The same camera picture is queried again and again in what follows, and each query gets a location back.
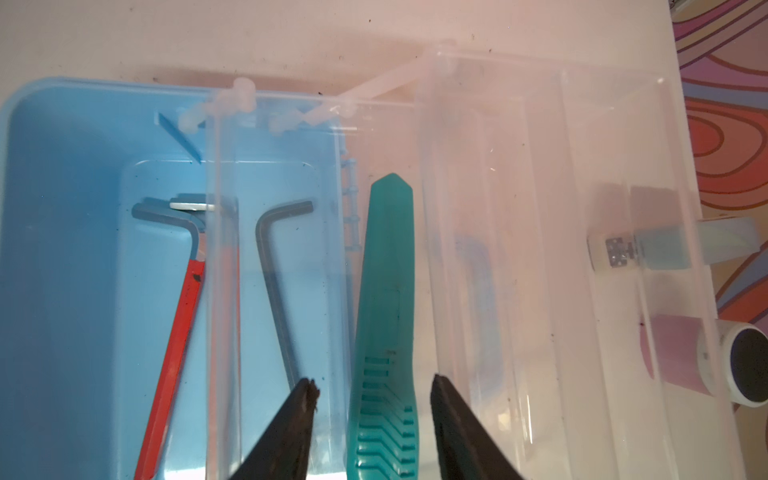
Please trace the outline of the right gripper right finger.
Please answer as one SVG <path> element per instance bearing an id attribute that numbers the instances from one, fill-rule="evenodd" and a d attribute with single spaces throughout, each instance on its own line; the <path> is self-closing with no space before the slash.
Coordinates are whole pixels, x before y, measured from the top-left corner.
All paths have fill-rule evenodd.
<path id="1" fill-rule="evenodd" d="M 448 377 L 434 376 L 430 406 L 442 479 L 523 480 Z"/>

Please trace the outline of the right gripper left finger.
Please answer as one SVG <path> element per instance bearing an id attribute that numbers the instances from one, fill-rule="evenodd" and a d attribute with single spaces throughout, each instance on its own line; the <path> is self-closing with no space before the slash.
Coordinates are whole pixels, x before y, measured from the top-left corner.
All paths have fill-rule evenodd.
<path id="1" fill-rule="evenodd" d="M 304 480 L 320 390 L 302 378 L 293 388 L 231 480 Z"/>

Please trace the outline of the teal utility knife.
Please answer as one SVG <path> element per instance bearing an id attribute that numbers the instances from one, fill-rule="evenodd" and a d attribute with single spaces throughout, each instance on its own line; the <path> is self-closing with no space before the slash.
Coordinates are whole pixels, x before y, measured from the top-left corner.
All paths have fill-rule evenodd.
<path id="1" fill-rule="evenodd" d="M 349 479 L 415 479 L 414 202 L 391 173 L 370 189 L 347 424 Z"/>

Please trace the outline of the red handled hex key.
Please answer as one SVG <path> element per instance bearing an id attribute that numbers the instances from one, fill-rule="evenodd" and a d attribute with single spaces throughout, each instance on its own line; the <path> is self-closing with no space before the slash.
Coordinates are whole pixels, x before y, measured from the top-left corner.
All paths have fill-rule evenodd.
<path id="1" fill-rule="evenodd" d="M 179 210 L 171 201 L 156 198 L 147 198 L 134 205 L 132 216 L 139 220 L 183 228 L 191 237 L 190 256 L 134 472 L 136 479 L 153 479 L 158 473 L 165 448 L 205 278 L 206 227 L 200 215 L 190 210 Z"/>

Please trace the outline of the blue plastic tool box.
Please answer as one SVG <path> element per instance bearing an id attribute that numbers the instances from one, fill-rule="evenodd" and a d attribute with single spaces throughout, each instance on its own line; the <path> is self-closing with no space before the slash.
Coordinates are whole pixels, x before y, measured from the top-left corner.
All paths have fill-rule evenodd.
<path id="1" fill-rule="evenodd" d="M 153 479 L 223 479 L 292 390 L 255 241 L 267 210 L 299 375 L 320 390 L 308 473 L 346 479 L 372 184 L 413 190 L 415 479 L 439 475 L 429 390 L 461 394 L 527 479 L 742 479 L 732 402 L 650 377 L 639 324 L 718 320 L 668 81 L 428 50 L 340 96 L 32 82 L 1 107 L 1 475 L 132 479 L 191 251 L 134 205 L 237 213 L 240 375 L 206 279 Z M 690 267 L 599 273 L 587 239 L 681 225 Z"/>

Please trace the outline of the plain grey hex key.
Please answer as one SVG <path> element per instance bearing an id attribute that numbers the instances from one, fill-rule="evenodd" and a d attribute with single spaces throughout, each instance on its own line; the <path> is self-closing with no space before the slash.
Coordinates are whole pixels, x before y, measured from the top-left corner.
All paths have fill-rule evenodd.
<path id="1" fill-rule="evenodd" d="M 254 231 L 266 293 L 286 373 L 287 384 L 290 389 L 293 389 L 299 382 L 300 375 L 288 325 L 286 308 L 280 288 L 271 230 L 274 224 L 279 221 L 307 215 L 313 211 L 314 205 L 311 200 L 279 205 L 267 210 L 258 218 Z"/>

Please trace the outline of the orange handled hex key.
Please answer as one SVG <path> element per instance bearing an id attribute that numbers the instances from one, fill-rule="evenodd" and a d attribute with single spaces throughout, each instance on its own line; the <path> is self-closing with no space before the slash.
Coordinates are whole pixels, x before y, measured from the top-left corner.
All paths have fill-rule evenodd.
<path id="1" fill-rule="evenodd" d="M 229 355 L 234 376 L 240 375 L 240 293 L 237 221 L 229 217 L 237 211 L 208 201 L 204 194 L 184 194 L 170 200 L 179 210 L 190 210 L 202 217 L 206 227 L 205 278 L 211 282 L 209 312 L 210 340 L 225 343 L 211 347 L 210 354 Z"/>

